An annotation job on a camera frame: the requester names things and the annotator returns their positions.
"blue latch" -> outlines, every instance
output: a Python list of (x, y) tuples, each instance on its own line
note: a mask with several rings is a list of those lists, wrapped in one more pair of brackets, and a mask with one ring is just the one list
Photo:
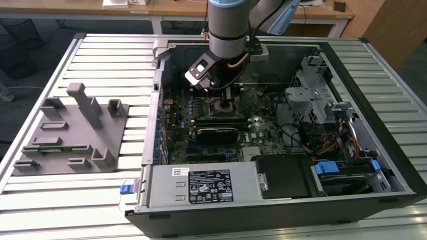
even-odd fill
[(372, 161), (371, 161), (371, 164), (372, 164), (372, 167), (373, 167), (375, 172), (379, 171), (379, 170), (381, 170), (379, 161), (372, 160)]
[(233, 154), (234, 154), (234, 153), (232, 153), (232, 152), (226, 152), (226, 153), (225, 153), (225, 160), (226, 160), (226, 161), (232, 158)]
[(121, 195), (133, 194), (133, 184), (121, 185), (120, 194)]
[(314, 172), (320, 174), (337, 174), (340, 172), (334, 161), (320, 161), (314, 166)]

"aluminum extrusion table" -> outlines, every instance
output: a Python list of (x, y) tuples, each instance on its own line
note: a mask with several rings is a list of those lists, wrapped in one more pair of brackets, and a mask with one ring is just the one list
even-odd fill
[[(126, 221), (124, 209), (136, 198), (120, 197), (120, 185), (140, 176), (150, 86), (160, 72), (152, 65), (157, 39), (200, 40), (200, 36), (77, 34), (0, 164), (0, 239), (148, 239)], [(326, 41), (352, 75), (385, 126), (424, 181), (427, 180), (427, 108), (391, 69), (371, 44), (357, 39), (260, 37), (261, 41)], [(42, 114), (45, 97), (60, 97), (70, 82), (84, 83), (88, 96), (104, 104), (110, 98), (129, 104), (117, 160), (117, 172), (10, 176), (13, 162), (28, 143)], [(336, 86), (340, 95), (342, 89)], [(427, 201), (385, 210), (349, 224), (305, 226), (273, 230), (189, 236), (212, 239), (425, 239)]]

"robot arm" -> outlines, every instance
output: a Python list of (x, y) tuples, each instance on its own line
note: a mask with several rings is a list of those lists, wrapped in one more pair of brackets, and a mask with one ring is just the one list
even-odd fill
[[(300, 0), (208, 0), (208, 48), (190, 65), (185, 78), (197, 88), (224, 90), (240, 77), (249, 55), (261, 54), (246, 46), (248, 22), (266, 33), (280, 35)], [(254, 33), (249, 36), (253, 43)]]

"motherboard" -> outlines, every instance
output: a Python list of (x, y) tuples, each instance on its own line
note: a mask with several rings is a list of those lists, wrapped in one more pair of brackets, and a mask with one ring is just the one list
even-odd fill
[(284, 154), (276, 123), (278, 93), (265, 86), (241, 86), (232, 99), (164, 89), (168, 164), (249, 161)]

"warning label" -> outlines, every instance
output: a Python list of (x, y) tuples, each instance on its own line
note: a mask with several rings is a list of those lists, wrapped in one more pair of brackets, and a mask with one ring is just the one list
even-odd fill
[(190, 204), (212, 204), (233, 201), (229, 170), (188, 172), (188, 201)]

